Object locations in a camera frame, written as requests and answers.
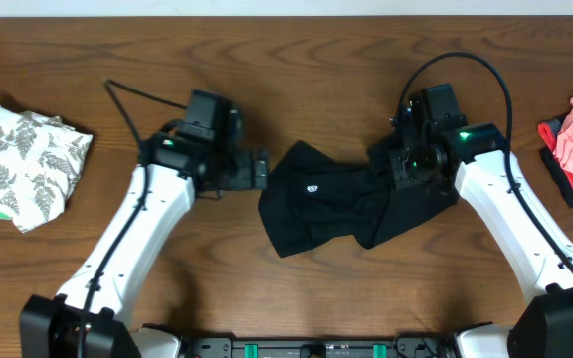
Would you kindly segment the black t-shirt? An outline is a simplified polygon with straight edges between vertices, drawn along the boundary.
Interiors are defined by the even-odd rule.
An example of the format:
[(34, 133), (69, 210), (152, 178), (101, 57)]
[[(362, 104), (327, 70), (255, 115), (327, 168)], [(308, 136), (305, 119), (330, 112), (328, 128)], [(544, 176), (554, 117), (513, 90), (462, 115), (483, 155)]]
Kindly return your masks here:
[(338, 163), (296, 143), (269, 174), (258, 204), (277, 254), (296, 255), (341, 236), (371, 249), (455, 205), (454, 189), (393, 186), (388, 153), (400, 147), (401, 138), (391, 134), (367, 150), (367, 163)]

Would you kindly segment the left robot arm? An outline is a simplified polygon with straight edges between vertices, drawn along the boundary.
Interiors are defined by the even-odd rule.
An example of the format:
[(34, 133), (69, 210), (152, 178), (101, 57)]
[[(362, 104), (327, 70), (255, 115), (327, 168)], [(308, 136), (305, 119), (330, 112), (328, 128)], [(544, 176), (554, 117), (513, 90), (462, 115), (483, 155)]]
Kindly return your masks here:
[(130, 331), (143, 284), (171, 231), (212, 193), (265, 188), (268, 156), (241, 147), (244, 119), (229, 99), (193, 90), (181, 119), (135, 139), (138, 162), (122, 203), (85, 262), (52, 298), (19, 316), (24, 357), (181, 357), (182, 337), (157, 325)]

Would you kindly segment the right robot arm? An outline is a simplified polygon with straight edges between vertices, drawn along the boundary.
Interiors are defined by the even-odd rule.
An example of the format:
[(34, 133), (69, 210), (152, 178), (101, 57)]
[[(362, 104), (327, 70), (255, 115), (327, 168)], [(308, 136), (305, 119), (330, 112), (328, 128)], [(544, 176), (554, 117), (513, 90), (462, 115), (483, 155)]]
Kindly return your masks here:
[(456, 357), (573, 357), (573, 244), (523, 178), (491, 124), (431, 134), (399, 126), (397, 183), (434, 184), (468, 202), (508, 260), (526, 308), (513, 326), (482, 324), (453, 337)]

